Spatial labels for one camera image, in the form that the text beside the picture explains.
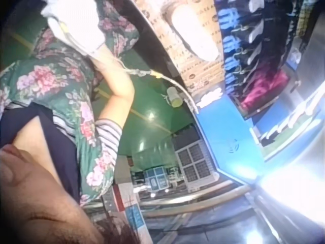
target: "hand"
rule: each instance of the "hand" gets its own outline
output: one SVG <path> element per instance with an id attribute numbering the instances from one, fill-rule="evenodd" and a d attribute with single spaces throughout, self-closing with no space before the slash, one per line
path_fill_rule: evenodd
<path id="1" fill-rule="evenodd" d="M 93 53 L 105 42 L 105 36 L 98 28 L 99 17 L 94 0 L 51 0 L 41 14 L 48 18 L 55 37 L 83 55 Z"/>

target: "hair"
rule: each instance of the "hair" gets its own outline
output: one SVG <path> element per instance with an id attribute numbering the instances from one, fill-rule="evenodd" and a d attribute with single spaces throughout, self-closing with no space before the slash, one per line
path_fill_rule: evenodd
<path id="1" fill-rule="evenodd" d="M 123 222 L 122 225 L 119 225 L 119 231 L 114 219 L 114 217 L 108 217 L 95 223 L 98 231 L 104 237 L 105 244 L 141 244 L 138 233 L 129 224 Z"/>

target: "yellow floor line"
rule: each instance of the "yellow floor line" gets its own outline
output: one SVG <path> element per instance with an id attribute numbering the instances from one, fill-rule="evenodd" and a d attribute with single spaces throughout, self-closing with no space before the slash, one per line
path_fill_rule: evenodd
<path id="1" fill-rule="evenodd" d="M 101 96 L 103 96 L 103 97 L 105 97 L 107 99 L 109 99 L 111 97 L 108 93 L 106 93 L 102 89 L 96 88 L 95 91 L 98 92 Z M 156 126 L 156 127 L 160 128 L 160 129 L 162 129 L 163 131 L 168 132 L 169 134 L 172 133 L 170 130 L 167 130 L 165 127 L 163 127 L 163 126 L 161 126 L 161 125 L 159 125 L 159 124 L 157 124 L 157 123 L 149 120 L 146 116 L 140 114 L 138 111 L 135 111 L 134 109 L 131 108 L 130 112 L 133 113 L 133 114 L 135 114 L 136 116 L 140 117 L 141 119 L 147 121 L 151 125 Z"/>
<path id="2" fill-rule="evenodd" d="M 22 45 L 24 45 L 25 47 L 29 48 L 30 50 L 33 50 L 33 48 L 34 48 L 33 44 L 30 43 L 29 41 L 27 41 L 27 40 L 26 40 L 25 38 L 23 38 L 21 35 L 19 35 L 19 34 L 13 32 L 13 31 L 11 31 L 11 30 L 9 30 L 9 29 L 6 30 L 6 31 L 7 31 L 7 33 L 8 33 L 12 38 L 14 38 L 16 41 L 20 42 Z M 101 89 L 99 89 L 99 88 L 97 88 L 96 90 L 97 90 L 98 93 L 99 93 L 100 95 L 102 95 L 103 97 L 105 97 L 105 98 L 107 98 L 107 99 L 110 98 L 110 95 L 107 94 L 106 92 L 104 92 L 103 90 L 101 90 Z M 131 109 L 130 112 L 133 113 L 133 114 L 135 114 L 136 116 L 140 117 L 141 119 L 147 121 L 147 122 L 150 123 L 151 125 L 156 126 L 156 127 L 160 128 L 160 129 L 162 129 L 163 131 L 166 131 L 166 132 L 169 133 L 169 134 L 172 133 L 170 130 L 166 129 L 165 127 L 163 127 L 163 126 L 161 126 L 161 125 L 159 125 L 159 124 L 157 124 L 157 123 L 155 123 L 155 122 L 153 122 L 153 121 L 150 121 L 146 116 L 140 114 L 138 111 L 135 111 L 134 109 Z"/>
<path id="3" fill-rule="evenodd" d="M 24 37 L 22 37 L 21 35 L 13 32 L 10 29 L 7 29 L 6 32 L 12 37 L 14 38 L 16 41 L 20 42 L 22 45 L 24 45 L 25 47 L 27 47 L 29 50 L 33 50 L 34 45 L 29 42 L 28 40 L 26 40 Z"/>

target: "logo on blue surface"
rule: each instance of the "logo on blue surface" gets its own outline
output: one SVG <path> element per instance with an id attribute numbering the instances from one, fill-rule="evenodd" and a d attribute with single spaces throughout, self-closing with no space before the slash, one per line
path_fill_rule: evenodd
<path id="1" fill-rule="evenodd" d="M 237 139 L 234 139 L 234 140 L 232 140 L 232 141 L 228 141 L 228 152 L 230 153 L 230 154 L 233 154 L 233 153 L 235 153 L 235 152 L 237 152 L 238 151 L 238 149 L 239 149 L 239 143 L 238 143 L 238 140 Z"/>

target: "person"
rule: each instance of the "person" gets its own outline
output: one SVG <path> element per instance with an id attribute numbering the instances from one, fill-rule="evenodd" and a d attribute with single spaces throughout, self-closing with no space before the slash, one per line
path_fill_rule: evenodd
<path id="1" fill-rule="evenodd" d="M 31 57 L 0 74 L 1 208 L 28 243 L 105 242 L 107 228 L 93 227 L 80 206 L 112 184 L 135 94 L 115 57 L 134 45 L 138 32 L 107 0 L 97 1 L 97 10 L 106 41 L 96 58 L 48 28 Z M 91 100 L 102 79 L 111 97 L 95 121 Z M 137 243 L 127 225 L 117 229 L 120 241 Z"/>

